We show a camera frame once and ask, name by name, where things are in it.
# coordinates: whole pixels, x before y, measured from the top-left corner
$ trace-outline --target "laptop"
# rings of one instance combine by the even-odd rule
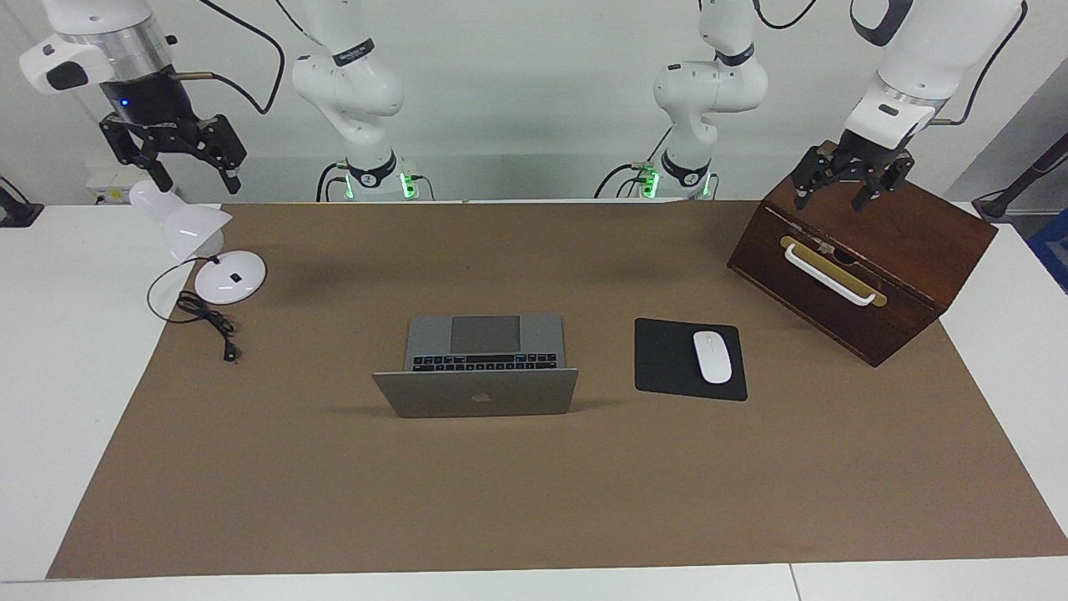
[[[557,315],[420,316],[404,371],[374,379],[400,417],[551,415],[571,407],[566,365]]]

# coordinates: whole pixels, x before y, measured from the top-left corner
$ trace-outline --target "robotic arm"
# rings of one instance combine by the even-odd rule
[[[702,0],[701,36],[716,60],[669,65],[657,77],[657,104],[672,121],[657,165],[657,195],[700,194],[719,137],[710,113],[742,112],[764,101],[768,74],[754,57],[755,23],[753,0]]]
[[[798,208],[822,187],[863,181],[853,199],[862,210],[904,183],[915,162],[905,146],[932,123],[1021,11],[1026,14],[1020,0],[890,0],[877,27],[853,17],[861,36],[885,46],[885,58],[846,120],[837,148],[813,146],[794,170]]]
[[[247,152],[225,116],[193,112],[168,46],[145,0],[42,0],[56,33],[26,51],[19,66],[44,94],[99,84],[114,112],[100,130],[123,164],[174,186],[159,153],[183,153],[214,167],[226,189],[240,188]]]
[[[297,93],[318,108],[344,139],[349,188],[359,200],[417,195],[387,135],[383,117],[404,105],[397,76],[375,53],[359,0],[304,0],[308,35],[330,54],[300,57]]]

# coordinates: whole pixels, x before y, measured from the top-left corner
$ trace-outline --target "trackpad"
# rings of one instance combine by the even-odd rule
[[[453,318],[451,352],[457,355],[519,352],[519,316]]]

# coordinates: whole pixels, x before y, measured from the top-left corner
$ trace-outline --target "blue object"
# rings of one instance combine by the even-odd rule
[[[1068,209],[1031,236],[1027,246],[1068,292]]]

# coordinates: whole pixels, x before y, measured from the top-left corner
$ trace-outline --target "white table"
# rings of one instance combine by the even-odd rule
[[[0,601],[7,599],[717,599],[1063,601],[1068,558],[677,569],[38,581],[163,323],[171,265],[128,206],[53,206],[0,230]],[[173,302],[184,274],[158,288]],[[1010,227],[943,318],[1062,528],[1068,526],[1068,297]]]

